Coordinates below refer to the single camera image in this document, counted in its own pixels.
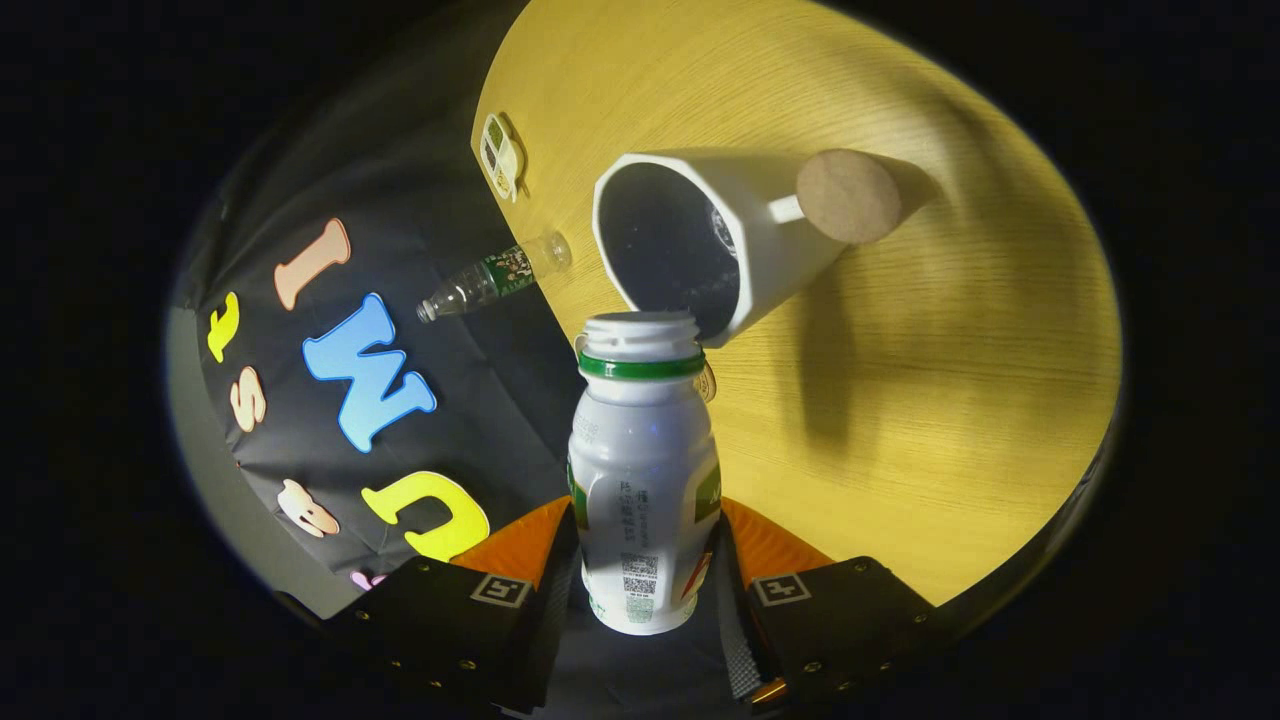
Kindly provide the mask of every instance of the barcode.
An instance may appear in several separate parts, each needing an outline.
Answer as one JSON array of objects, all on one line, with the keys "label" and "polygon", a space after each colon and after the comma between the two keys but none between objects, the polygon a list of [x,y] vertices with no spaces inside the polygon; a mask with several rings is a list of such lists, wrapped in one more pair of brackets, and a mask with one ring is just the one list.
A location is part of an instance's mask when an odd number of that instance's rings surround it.
[{"label": "barcode", "polygon": [[640,594],[653,594],[658,589],[658,580],[645,580],[622,575],[622,589],[625,592],[637,592]]},{"label": "barcode", "polygon": [[627,620],[648,623],[653,620],[653,598],[627,596]]},{"label": "barcode", "polygon": [[649,575],[650,578],[658,577],[658,556],[657,555],[635,555],[632,552],[622,553],[622,571],[630,573],[632,575]]}]

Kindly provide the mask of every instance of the yellow tabletop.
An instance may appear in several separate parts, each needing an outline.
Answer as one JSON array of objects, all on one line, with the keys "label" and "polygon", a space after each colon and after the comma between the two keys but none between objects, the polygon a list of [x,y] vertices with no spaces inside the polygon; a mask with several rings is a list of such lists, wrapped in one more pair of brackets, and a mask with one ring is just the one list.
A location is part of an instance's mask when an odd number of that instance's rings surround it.
[{"label": "yellow tabletop", "polygon": [[724,495],[942,603],[1079,482],[1120,384],[1102,247],[1052,163],[938,65],[800,0],[532,0],[474,145],[489,113],[527,154],[517,201],[498,200],[515,237],[558,229],[573,250],[543,283],[567,338],[626,310],[591,233],[593,186],[623,152],[850,147],[937,184],[890,237],[708,351]]}]

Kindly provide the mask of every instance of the ceramic mug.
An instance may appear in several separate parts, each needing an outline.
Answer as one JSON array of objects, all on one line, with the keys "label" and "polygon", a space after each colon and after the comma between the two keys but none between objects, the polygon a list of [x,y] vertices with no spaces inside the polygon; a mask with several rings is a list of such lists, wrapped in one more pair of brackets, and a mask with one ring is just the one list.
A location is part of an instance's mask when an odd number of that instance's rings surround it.
[{"label": "ceramic mug", "polygon": [[591,229],[632,310],[689,310],[699,341],[731,338],[846,247],[803,222],[805,158],[735,150],[628,152],[595,183]]}]

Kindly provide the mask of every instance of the water bottle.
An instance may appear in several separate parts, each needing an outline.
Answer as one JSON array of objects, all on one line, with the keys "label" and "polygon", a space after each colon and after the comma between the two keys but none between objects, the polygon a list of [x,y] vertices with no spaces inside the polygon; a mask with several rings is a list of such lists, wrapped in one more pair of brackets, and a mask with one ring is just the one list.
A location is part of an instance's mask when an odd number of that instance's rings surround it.
[{"label": "water bottle", "polygon": [[698,605],[721,478],[689,313],[586,322],[586,378],[568,441],[568,489],[595,616],[631,635],[678,628]]},{"label": "water bottle", "polygon": [[558,232],[513,245],[449,275],[435,295],[417,305],[417,319],[430,323],[444,315],[460,315],[492,305],[568,268],[571,263],[568,243]]}]

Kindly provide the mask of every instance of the foam letter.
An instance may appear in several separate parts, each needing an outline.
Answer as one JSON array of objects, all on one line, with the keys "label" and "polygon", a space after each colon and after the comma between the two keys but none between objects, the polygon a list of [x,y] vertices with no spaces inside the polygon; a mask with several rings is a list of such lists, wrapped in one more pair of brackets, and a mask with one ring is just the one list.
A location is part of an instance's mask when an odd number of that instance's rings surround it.
[{"label": "foam letter", "polygon": [[347,228],[342,227],[342,220],[333,218],[324,225],[320,237],[311,241],[298,256],[288,265],[275,266],[275,292],[280,296],[280,305],[285,310],[293,310],[298,301],[298,293],[323,273],[329,265],[343,264],[351,259],[351,241],[347,240]]},{"label": "foam letter", "polygon": [[221,318],[218,310],[209,318],[209,351],[214,354],[214,360],[223,361],[223,348],[236,337],[239,328],[239,299],[234,292],[227,293],[227,313]]},{"label": "foam letter", "polygon": [[462,489],[462,486],[435,473],[404,475],[385,488],[374,492],[364,488],[360,497],[388,525],[394,525],[397,512],[424,497],[435,497],[449,509],[453,518],[425,533],[404,533],[404,542],[419,555],[448,562],[471,546],[489,537],[489,516],[480,505]]},{"label": "foam letter", "polygon": [[232,413],[236,414],[236,423],[246,433],[253,432],[253,427],[266,416],[262,383],[257,378],[257,372],[248,365],[241,370],[241,380],[232,383]]},{"label": "foam letter", "polygon": [[275,496],[280,510],[293,524],[317,538],[338,534],[338,520],[311,500],[311,493],[293,480],[284,480],[284,489]]},{"label": "foam letter", "polygon": [[435,410],[435,395],[417,373],[404,373],[399,389],[387,395],[404,364],[404,351],[364,355],[374,345],[396,340],[396,328],[383,299],[365,296],[355,315],[338,323],[320,340],[302,341],[302,359],[317,380],[351,380],[338,411],[338,427],[361,452],[374,447],[374,434],[415,410]]}]

